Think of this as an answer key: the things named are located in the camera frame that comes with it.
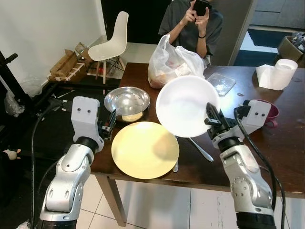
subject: hand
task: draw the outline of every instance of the hand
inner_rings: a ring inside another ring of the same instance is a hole
[[[185,16],[180,21],[180,23],[183,26],[187,25],[187,23],[189,23],[189,22],[194,22],[196,20],[196,18],[198,17],[197,12],[195,10],[193,10],[195,2],[196,2],[196,0],[191,1],[190,8],[186,11]]]
[[[195,22],[195,25],[198,26],[199,36],[201,36],[201,37],[205,36],[205,29],[206,29],[206,25],[207,25],[208,21],[209,21],[209,8],[206,7],[205,15],[198,16],[196,18],[196,22]]]

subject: yellow plate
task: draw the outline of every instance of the yellow plate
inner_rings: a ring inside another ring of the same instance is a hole
[[[138,122],[124,127],[115,136],[111,152],[117,167],[127,175],[152,179],[174,167],[179,145],[162,125]]]

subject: stainless steel bowl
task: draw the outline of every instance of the stainless steel bowl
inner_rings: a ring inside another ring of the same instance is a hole
[[[150,104],[149,95],[137,87],[119,87],[109,92],[104,105],[110,112],[116,110],[117,120],[134,122],[139,120]]]

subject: red cup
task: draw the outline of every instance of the red cup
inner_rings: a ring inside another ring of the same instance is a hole
[[[271,102],[268,102],[266,100],[262,100],[262,99],[256,99],[256,100],[271,104],[271,108],[270,108],[270,111],[267,115],[267,118],[266,118],[266,121],[265,121],[264,125],[267,126],[267,127],[270,127],[270,128],[276,128],[278,126],[278,123],[275,119],[280,114],[280,111],[277,108],[277,106],[275,106],[274,104],[272,104]]]

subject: smartphone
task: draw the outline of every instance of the smartphone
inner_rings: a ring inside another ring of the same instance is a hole
[[[197,12],[198,16],[205,15],[205,8],[208,7],[209,9],[212,8],[211,4],[206,0],[196,0],[193,10]]]

